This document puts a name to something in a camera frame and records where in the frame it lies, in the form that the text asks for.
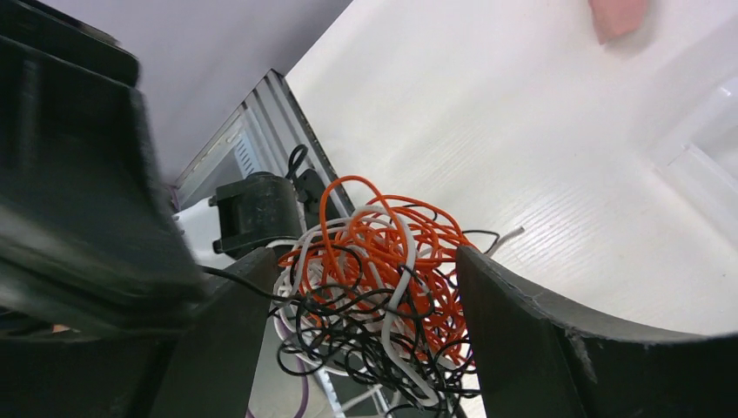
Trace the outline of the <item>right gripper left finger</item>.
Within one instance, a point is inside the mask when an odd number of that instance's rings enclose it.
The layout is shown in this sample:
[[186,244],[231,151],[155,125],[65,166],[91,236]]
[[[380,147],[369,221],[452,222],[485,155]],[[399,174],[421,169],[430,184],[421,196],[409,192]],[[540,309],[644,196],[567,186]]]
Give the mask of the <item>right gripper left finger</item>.
[[149,417],[244,417],[273,301],[275,252],[202,269],[209,292],[174,345]]

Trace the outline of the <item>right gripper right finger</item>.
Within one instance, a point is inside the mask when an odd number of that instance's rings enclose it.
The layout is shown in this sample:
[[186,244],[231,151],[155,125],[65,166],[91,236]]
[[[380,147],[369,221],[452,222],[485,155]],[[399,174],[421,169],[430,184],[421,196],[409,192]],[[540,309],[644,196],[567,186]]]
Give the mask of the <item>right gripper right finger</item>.
[[737,337],[700,336],[594,310],[470,246],[460,301],[491,417],[734,417]]

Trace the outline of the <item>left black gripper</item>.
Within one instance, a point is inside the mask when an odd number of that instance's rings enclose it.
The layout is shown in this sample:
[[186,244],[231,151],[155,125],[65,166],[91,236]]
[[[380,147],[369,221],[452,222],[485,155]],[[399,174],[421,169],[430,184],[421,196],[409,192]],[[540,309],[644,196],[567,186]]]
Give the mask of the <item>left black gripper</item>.
[[38,1],[1,4],[1,305],[177,333],[205,283],[159,177],[140,65]]

